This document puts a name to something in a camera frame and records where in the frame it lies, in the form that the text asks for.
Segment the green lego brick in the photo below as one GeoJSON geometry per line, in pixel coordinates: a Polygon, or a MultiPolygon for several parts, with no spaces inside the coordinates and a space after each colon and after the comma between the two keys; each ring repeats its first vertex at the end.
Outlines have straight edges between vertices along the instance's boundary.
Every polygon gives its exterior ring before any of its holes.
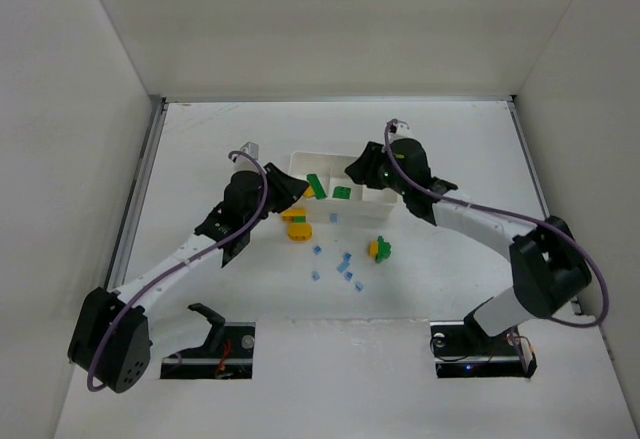
{"type": "Polygon", "coordinates": [[[351,198],[351,188],[347,186],[336,186],[333,190],[332,197],[335,199],[349,200],[351,198]]]}

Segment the green long lego piece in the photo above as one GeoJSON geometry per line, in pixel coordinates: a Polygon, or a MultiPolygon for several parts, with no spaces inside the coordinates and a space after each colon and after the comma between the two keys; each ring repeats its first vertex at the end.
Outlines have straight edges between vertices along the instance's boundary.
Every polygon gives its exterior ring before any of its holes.
{"type": "Polygon", "coordinates": [[[327,198],[327,193],[324,188],[324,185],[317,174],[315,173],[307,174],[306,180],[311,190],[311,193],[306,194],[307,197],[314,197],[318,200],[323,200],[327,198]]]}

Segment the yellow green lego cluster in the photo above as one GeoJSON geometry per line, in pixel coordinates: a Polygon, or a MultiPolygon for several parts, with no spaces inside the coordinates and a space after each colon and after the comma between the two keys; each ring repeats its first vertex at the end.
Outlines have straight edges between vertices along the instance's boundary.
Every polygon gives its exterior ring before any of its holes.
{"type": "Polygon", "coordinates": [[[372,240],[368,246],[368,255],[376,263],[386,261],[391,256],[391,251],[391,244],[386,241],[383,236],[378,236],[375,240],[372,240]]]}

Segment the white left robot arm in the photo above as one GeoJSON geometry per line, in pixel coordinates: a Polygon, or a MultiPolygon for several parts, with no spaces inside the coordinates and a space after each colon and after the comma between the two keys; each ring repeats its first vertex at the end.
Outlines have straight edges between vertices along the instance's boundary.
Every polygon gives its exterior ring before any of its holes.
{"type": "Polygon", "coordinates": [[[71,363],[87,373],[91,392],[128,391],[149,366],[157,342],[152,315],[188,275],[209,259],[224,268],[250,242],[251,231],[271,214],[289,209],[308,189],[274,164],[255,163],[232,174],[222,200],[176,251],[137,279],[85,297],[68,347],[71,363]]]}

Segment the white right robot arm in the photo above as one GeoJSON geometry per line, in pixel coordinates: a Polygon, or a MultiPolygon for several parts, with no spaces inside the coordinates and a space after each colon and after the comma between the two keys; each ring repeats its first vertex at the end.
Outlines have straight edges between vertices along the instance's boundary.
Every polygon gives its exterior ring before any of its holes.
{"type": "Polygon", "coordinates": [[[463,320],[469,342],[481,344],[531,319],[549,319],[591,282],[566,223],[491,213],[473,206],[456,184],[432,174],[421,144],[409,138],[370,142],[345,169],[356,184],[390,189],[408,211],[436,227],[458,232],[505,258],[512,285],[463,320]]]}

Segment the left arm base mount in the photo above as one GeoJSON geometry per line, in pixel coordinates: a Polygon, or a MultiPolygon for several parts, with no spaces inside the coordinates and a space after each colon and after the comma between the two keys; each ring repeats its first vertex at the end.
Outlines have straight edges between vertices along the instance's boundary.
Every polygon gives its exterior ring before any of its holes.
{"type": "Polygon", "coordinates": [[[163,380],[248,380],[253,376],[256,325],[227,322],[213,309],[194,303],[188,309],[207,324],[200,344],[178,350],[162,359],[163,380]]]}

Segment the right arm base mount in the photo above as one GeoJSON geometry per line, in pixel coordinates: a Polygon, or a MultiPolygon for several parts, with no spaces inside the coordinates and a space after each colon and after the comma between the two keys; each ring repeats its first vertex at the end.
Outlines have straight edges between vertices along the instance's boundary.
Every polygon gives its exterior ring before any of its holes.
{"type": "Polygon", "coordinates": [[[430,324],[429,348],[439,379],[533,377],[538,368],[531,341],[518,326],[528,312],[482,313],[473,309],[461,320],[430,324]]]}

